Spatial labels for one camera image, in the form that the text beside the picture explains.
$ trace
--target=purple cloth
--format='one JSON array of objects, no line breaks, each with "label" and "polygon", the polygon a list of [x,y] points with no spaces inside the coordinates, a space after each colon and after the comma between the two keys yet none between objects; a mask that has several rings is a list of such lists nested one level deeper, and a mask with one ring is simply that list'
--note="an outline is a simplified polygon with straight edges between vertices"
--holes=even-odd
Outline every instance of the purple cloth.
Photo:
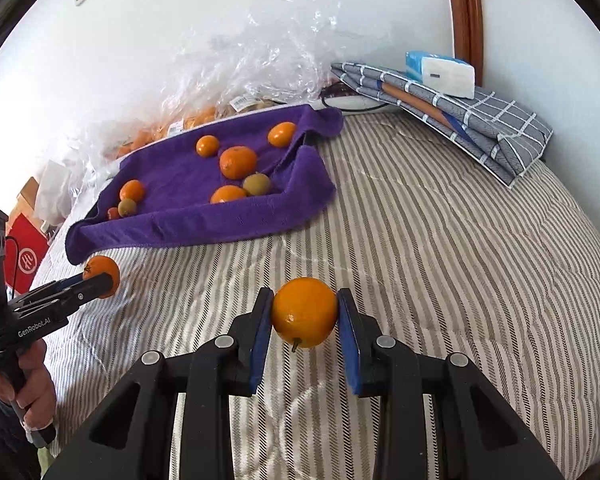
[{"label": "purple cloth", "polygon": [[[286,149],[271,146],[267,133],[285,121],[297,125],[291,145]],[[306,134],[335,137],[342,124],[342,114],[334,108],[274,108],[208,124],[134,152],[100,193],[93,216],[69,229],[67,258],[77,265],[104,249],[233,242],[302,225],[320,212],[335,192],[320,155],[305,144]],[[232,146],[254,150],[256,170],[270,177],[272,193],[210,204],[217,188],[240,186],[240,181],[222,176],[217,156],[203,158],[196,153],[196,142],[205,135],[220,140],[220,153]],[[120,188],[135,178],[146,189],[138,214],[108,221],[107,209],[118,205]]]}]

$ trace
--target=striped mattress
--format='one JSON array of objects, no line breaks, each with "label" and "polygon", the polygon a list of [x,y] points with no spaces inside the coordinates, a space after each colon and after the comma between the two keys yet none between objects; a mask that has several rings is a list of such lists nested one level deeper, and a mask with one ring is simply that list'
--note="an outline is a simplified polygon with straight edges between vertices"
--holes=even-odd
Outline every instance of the striped mattress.
[{"label": "striped mattress", "polygon": [[[416,352],[467,354],[577,478],[600,459],[600,236],[578,204],[540,162],[502,187],[406,113],[348,117],[340,138],[320,142],[338,193],[303,228],[105,251],[120,265],[118,293],[46,338],[58,390],[52,452],[143,352],[195,350],[250,311],[260,286],[314,276],[349,287],[384,333]],[[91,205],[78,200],[36,283],[80,270],[64,235]],[[370,479],[378,421],[378,400],[347,389],[335,333],[296,354],[273,333],[256,396],[231,400],[235,476]],[[436,453],[431,435],[430,478]]]}]

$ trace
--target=human hand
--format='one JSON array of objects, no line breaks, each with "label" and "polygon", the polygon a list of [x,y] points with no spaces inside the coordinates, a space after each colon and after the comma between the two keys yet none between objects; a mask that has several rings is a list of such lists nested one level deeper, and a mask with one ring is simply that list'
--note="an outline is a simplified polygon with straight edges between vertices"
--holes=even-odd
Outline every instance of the human hand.
[{"label": "human hand", "polygon": [[6,404],[16,401],[21,408],[29,409],[24,415],[25,429],[43,430],[56,413],[56,387],[45,367],[46,343],[39,339],[22,354],[18,365],[27,377],[27,383],[16,395],[13,386],[0,373],[0,400]]}]

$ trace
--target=white wall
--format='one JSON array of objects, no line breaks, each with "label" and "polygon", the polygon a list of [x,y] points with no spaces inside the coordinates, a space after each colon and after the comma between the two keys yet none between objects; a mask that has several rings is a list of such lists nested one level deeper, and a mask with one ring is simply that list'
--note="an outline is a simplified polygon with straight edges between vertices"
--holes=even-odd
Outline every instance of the white wall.
[{"label": "white wall", "polygon": [[[85,124],[152,118],[183,38],[240,30],[251,2],[38,0],[0,49],[0,207]],[[338,27],[385,33],[360,54],[389,66],[410,48],[452,50],[448,0],[343,0]]]},{"label": "white wall", "polygon": [[574,0],[482,0],[485,78],[555,129],[548,166],[600,231],[600,33]]}]

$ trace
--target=silver screw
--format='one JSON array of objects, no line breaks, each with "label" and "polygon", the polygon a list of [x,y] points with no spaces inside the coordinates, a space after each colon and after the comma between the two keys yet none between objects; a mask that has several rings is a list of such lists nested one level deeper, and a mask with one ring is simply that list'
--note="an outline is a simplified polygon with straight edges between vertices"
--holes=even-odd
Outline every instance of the silver screw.
[{"label": "silver screw", "polygon": [[449,360],[451,361],[451,364],[453,366],[459,366],[461,368],[463,368],[469,364],[469,358],[466,355],[461,354],[460,352],[451,354],[451,357],[449,358]]},{"label": "silver screw", "polygon": [[232,344],[234,344],[234,338],[230,335],[219,335],[216,337],[216,346],[218,348],[229,348]]},{"label": "silver screw", "polygon": [[158,352],[155,350],[149,350],[148,352],[145,352],[142,354],[141,358],[142,364],[145,365],[155,365],[159,360],[160,354],[158,354]]},{"label": "silver screw", "polygon": [[395,339],[390,335],[381,335],[376,339],[376,344],[380,348],[393,348],[395,346]]}]

